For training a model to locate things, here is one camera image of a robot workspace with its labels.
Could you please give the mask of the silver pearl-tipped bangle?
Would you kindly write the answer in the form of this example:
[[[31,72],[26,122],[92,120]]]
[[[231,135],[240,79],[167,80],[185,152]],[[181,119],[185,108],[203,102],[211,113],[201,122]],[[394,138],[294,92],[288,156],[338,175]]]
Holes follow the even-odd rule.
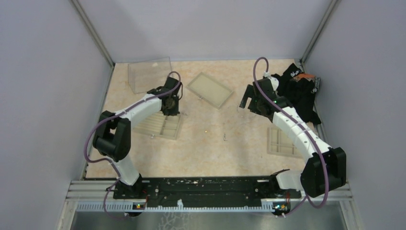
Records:
[[[241,108],[239,105],[237,106],[237,113],[242,119],[253,119],[256,114],[251,112],[248,108]]]

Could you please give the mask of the clear acrylic box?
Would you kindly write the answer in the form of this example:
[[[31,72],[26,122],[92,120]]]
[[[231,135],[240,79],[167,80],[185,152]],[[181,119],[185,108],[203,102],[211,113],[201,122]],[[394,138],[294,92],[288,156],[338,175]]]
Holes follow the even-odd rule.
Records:
[[[172,71],[170,57],[144,60],[128,64],[128,84],[134,94],[162,86]]]

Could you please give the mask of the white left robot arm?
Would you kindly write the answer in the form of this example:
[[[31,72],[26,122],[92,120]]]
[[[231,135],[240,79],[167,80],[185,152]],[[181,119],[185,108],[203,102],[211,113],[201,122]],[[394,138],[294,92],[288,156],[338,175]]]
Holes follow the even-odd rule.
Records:
[[[88,163],[107,162],[131,198],[142,195],[143,176],[236,176],[247,146],[239,102],[217,80],[197,88],[171,73],[124,107],[103,111],[85,142]]]

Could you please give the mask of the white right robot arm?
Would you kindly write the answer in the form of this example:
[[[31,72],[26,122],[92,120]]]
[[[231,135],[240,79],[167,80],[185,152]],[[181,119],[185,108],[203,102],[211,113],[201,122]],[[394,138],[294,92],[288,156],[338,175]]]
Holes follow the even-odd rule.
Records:
[[[247,85],[240,108],[268,118],[299,150],[305,161],[302,171],[284,170],[276,173],[270,183],[270,193],[283,197],[288,189],[304,191],[317,197],[346,184],[346,153],[320,139],[300,118],[285,97],[273,89],[275,78],[263,78]]]

